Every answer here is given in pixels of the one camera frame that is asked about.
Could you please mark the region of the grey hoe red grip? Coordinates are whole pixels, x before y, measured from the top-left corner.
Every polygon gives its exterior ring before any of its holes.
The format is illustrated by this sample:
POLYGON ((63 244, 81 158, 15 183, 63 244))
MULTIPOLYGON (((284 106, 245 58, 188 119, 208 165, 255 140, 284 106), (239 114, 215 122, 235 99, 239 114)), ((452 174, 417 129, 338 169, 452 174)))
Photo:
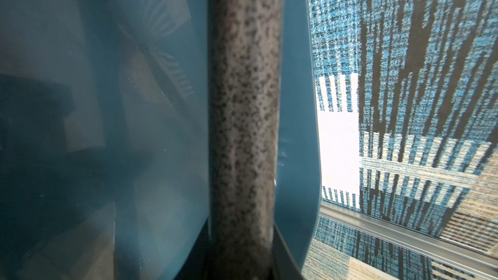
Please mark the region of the grey hoe red grip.
POLYGON ((208 0, 211 279, 272 267, 284 0, 208 0))

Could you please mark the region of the teal plastic storage box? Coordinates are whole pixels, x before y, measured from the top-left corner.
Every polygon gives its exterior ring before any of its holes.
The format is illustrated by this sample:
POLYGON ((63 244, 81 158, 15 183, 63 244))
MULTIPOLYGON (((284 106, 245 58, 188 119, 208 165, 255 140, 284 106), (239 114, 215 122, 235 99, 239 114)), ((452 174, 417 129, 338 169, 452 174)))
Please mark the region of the teal plastic storage box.
MULTIPOLYGON (((1 278, 211 279, 208 0, 1 0, 1 278)), ((320 198, 307 0, 284 0, 272 267, 320 198)))

